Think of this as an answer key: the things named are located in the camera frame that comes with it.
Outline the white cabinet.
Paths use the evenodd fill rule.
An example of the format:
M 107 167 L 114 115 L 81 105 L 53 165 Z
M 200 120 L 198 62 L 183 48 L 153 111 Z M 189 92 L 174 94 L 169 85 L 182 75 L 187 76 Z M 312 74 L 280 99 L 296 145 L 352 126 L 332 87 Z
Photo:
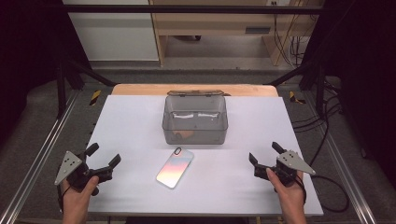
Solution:
M 69 13 L 91 62 L 158 61 L 149 13 Z

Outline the person's right hand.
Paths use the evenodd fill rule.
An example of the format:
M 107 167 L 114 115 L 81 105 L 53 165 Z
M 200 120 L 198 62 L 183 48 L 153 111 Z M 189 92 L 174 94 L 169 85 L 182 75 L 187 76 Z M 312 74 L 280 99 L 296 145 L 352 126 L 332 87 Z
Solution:
M 304 191 L 300 183 L 295 181 L 292 185 L 286 187 L 270 168 L 266 169 L 266 173 L 269 181 L 275 187 L 284 216 L 304 216 Z

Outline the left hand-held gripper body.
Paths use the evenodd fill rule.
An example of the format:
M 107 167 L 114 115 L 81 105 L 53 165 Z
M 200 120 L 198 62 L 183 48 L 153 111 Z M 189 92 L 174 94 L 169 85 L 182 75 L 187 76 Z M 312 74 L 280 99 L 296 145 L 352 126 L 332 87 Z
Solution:
M 54 185 L 59 186 L 65 179 L 76 189 L 84 189 L 88 181 L 97 176 L 99 182 L 103 183 L 112 179 L 113 161 L 108 166 L 100 169 L 90 169 L 86 159 L 92 155 L 92 152 L 83 152 L 79 155 L 71 151 L 66 151 L 64 158 L 56 175 Z

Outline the wooden desk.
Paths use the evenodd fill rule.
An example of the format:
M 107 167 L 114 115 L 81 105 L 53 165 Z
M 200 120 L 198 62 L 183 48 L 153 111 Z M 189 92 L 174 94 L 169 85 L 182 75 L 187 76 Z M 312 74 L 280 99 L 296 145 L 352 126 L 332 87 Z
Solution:
M 152 6 L 321 7 L 325 0 L 148 0 Z M 316 15 L 154 13 L 156 35 L 257 35 L 272 64 L 285 61 L 292 36 L 310 36 Z

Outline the clear grey plastic box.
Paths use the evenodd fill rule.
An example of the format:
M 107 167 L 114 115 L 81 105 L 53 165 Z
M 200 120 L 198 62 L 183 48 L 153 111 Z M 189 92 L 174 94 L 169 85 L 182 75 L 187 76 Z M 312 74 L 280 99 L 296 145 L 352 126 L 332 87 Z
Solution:
M 228 130 L 224 92 L 169 91 L 164 102 L 162 127 L 169 145 L 222 145 Z M 173 131 L 194 131 L 194 135 L 176 141 Z

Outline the yellow black floor tape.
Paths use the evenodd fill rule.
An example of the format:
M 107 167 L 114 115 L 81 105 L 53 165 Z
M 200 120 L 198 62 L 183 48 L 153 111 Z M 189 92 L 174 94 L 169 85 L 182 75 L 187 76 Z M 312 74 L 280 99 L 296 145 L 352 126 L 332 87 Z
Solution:
M 94 91 L 89 105 L 95 105 L 97 100 L 98 100 L 98 98 L 99 98 L 99 96 L 100 96 L 100 94 L 101 94 L 100 90 Z
M 296 96 L 294 94 L 294 91 L 290 91 L 290 101 L 292 103 L 296 103 L 296 104 L 300 104 L 300 105 L 306 104 L 306 101 L 304 99 L 297 99 L 296 98 Z

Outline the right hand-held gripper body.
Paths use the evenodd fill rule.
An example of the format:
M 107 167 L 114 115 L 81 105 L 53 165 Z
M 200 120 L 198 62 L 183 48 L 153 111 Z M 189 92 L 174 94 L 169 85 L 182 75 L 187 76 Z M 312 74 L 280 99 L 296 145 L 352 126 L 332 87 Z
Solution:
M 286 152 L 279 154 L 276 158 L 275 166 L 270 167 L 258 163 L 257 168 L 254 168 L 254 175 L 268 180 L 269 177 L 266 173 L 267 168 L 270 168 L 286 187 L 290 186 L 295 181 L 298 171 L 310 175 L 314 175 L 316 173 L 311 166 L 309 166 L 296 152 L 292 150 L 287 150 Z

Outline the black frame crossbar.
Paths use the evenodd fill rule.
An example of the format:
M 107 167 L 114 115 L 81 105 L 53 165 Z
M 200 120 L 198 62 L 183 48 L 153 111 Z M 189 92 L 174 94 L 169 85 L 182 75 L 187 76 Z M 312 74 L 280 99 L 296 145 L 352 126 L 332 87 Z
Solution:
M 321 14 L 324 7 L 237 7 L 181 5 L 64 5 L 67 12 L 82 13 L 202 13 L 202 14 Z

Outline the black frame strut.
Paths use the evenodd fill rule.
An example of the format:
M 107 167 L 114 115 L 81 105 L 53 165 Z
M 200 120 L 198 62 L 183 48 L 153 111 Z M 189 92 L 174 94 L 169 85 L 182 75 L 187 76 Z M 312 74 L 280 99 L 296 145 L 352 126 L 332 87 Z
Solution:
M 292 77 L 296 77 L 297 75 L 302 75 L 303 78 L 300 81 L 299 87 L 303 91 L 310 90 L 314 84 L 317 85 L 316 90 L 316 104 L 315 109 L 318 115 L 323 118 L 324 117 L 324 82 L 325 82 L 325 73 L 323 67 L 312 60 L 307 61 L 300 65 L 299 67 L 289 71 L 286 75 L 275 79 L 274 81 L 269 82 L 270 86 L 278 86 L 285 81 L 291 79 Z
M 67 80 L 74 90 L 81 90 L 85 82 L 80 77 L 80 74 L 88 75 L 89 77 L 101 82 L 108 87 L 115 87 L 116 82 L 113 82 L 101 75 L 95 73 L 91 68 L 81 65 L 75 61 L 60 62 L 56 68 L 57 90 L 58 90 L 58 115 L 59 119 L 66 110 L 66 94 L 65 81 Z

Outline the iridescent phone case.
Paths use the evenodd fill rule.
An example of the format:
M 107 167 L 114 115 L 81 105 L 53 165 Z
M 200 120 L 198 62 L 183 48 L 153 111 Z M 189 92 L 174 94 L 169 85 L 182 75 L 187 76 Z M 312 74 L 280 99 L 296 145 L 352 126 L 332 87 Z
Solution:
M 156 176 L 156 180 L 170 189 L 174 189 L 194 158 L 187 149 L 177 147 Z

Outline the white table board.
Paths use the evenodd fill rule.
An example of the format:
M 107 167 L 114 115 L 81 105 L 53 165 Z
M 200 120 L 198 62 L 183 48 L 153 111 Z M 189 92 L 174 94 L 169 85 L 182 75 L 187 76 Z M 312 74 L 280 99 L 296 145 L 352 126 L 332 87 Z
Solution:
M 121 162 L 112 180 L 92 197 L 92 213 L 111 216 L 277 215 L 280 205 L 273 186 L 254 175 L 248 160 L 276 162 L 273 143 L 298 151 L 299 145 L 280 97 L 239 97 L 226 100 L 229 128 L 221 145 L 191 145 L 194 157 L 177 185 L 157 181 L 174 147 L 163 134 L 161 96 L 110 95 L 96 123 L 92 142 L 99 149 L 87 160 L 100 168 L 115 156 Z

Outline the orange object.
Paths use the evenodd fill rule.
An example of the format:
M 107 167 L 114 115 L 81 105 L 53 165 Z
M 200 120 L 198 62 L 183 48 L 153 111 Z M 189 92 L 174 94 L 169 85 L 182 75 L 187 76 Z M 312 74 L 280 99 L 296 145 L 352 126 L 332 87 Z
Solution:
M 194 131 L 173 131 L 176 141 L 184 141 L 194 135 Z

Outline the wooden table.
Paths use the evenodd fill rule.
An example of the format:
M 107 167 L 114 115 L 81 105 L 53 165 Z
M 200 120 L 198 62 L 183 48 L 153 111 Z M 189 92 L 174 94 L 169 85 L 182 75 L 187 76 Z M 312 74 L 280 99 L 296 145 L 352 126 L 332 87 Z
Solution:
M 118 84 L 112 95 L 166 95 L 169 91 L 197 90 L 220 90 L 231 96 L 278 96 L 274 86 L 253 84 Z

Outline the person's left hand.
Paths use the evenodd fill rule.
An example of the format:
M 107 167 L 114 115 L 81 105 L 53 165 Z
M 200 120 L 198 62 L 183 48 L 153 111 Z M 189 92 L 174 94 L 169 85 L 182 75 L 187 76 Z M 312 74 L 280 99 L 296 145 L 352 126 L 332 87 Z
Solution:
M 98 185 L 99 177 L 93 176 L 84 187 L 78 191 L 71 188 L 67 180 L 63 181 L 64 191 L 64 214 L 86 214 L 93 191 Z

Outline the aluminium frame rail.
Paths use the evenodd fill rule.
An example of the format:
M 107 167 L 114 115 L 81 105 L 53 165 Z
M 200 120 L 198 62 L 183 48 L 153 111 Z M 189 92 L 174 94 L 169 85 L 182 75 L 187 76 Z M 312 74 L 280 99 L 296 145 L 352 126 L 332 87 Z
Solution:
M 316 112 L 315 104 L 316 99 L 315 95 L 310 91 L 303 92 L 304 98 L 307 101 L 307 105 L 309 106 L 311 112 L 314 116 L 320 116 Z M 333 166 L 337 171 L 337 174 L 342 182 L 344 190 L 346 191 L 346 195 L 353 206 L 357 217 L 360 220 L 361 224 L 377 224 L 375 216 L 364 198 L 361 188 L 358 186 L 358 182 L 356 178 L 351 173 L 349 167 L 347 166 L 345 160 L 343 159 L 338 146 L 333 139 L 330 128 L 329 128 L 329 119 L 325 112 L 327 111 L 326 107 L 324 107 L 324 123 L 319 125 L 320 133 L 322 135 L 322 140 L 318 147 L 318 152 L 321 151 L 322 147 L 325 146 L 328 150 L 329 157 L 332 160 Z
M 60 136 L 71 111 L 75 106 L 78 96 L 79 91 L 71 91 L 70 96 L 66 101 L 66 107 L 64 112 L 59 118 L 55 120 L 49 134 L 46 137 L 45 142 L 35 156 L 35 160 L 31 164 L 30 169 L 22 180 L 18 190 L 14 194 L 6 210 L 0 216 L 0 224 L 14 224 L 14 222 L 16 221 L 36 180 L 38 179 L 42 168 L 44 167 L 55 143 L 57 142 L 58 137 Z

